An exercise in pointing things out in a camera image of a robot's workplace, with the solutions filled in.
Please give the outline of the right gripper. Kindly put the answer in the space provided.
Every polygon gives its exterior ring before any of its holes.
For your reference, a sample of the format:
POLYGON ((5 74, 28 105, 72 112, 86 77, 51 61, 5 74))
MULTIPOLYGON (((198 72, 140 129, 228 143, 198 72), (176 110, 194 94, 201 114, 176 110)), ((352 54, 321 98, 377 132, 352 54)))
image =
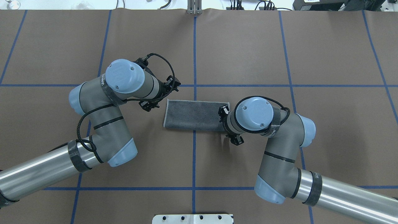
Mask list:
POLYGON ((229 127, 228 127, 228 115, 229 115, 229 107, 227 105, 223 105, 219 108, 219 116, 220 116, 220 123, 223 125, 224 131, 227 133, 226 137, 230 139, 230 142, 235 145, 239 146, 244 143, 243 138, 240 136, 240 134, 237 134, 233 132, 229 127))

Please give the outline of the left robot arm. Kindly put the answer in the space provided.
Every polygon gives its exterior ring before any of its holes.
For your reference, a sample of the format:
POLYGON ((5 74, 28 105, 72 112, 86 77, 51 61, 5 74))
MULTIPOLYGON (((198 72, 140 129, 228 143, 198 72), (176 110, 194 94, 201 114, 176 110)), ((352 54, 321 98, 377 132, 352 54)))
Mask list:
POLYGON ((134 62, 117 59, 99 77, 78 85, 69 93, 69 103, 81 115, 76 139, 55 147, 46 154, 1 171, 1 207, 46 187, 85 173, 99 164, 117 167, 132 160, 138 153, 120 106, 137 101, 145 111, 159 108, 158 103, 181 82, 172 74, 160 81, 148 68, 150 53, 134 62))

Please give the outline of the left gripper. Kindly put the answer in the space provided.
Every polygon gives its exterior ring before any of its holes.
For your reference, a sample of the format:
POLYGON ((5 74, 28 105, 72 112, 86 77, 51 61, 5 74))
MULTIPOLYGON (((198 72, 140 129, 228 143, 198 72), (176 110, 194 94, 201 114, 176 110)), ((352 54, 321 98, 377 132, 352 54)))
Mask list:
POLYGON ((140 107, 149 112, 154 108, 160 108, 159 102, 161 102, 164 98, 170 95, 173 91, 178 92, 178 87, 181 86, 181 82, 173 75, 169 75, 165 82, 158 81, 158 85, 154 85, 154 87, 158 87, 157 90, 152 90, 151 93, 155 93, 155 96, 148 96, 145 99, 142 99, 138 102, 140 107))

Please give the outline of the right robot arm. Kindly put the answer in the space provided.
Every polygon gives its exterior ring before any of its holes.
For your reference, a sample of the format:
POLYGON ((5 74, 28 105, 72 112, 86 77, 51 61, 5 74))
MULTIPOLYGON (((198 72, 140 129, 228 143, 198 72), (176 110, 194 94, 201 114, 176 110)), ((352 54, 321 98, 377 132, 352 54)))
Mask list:
POLYGON ((311 119, 291 113, 289 108, 264 96, 243 98, 232 110, 223 105, 218 115, 235 146, 244 143, 244 133, 268 139, 254 186, 263 200, 282 204, 291 198, 370 224, 397 223, 397 198, 296 167, 299 149, 309 146, 316 135, 311 119))

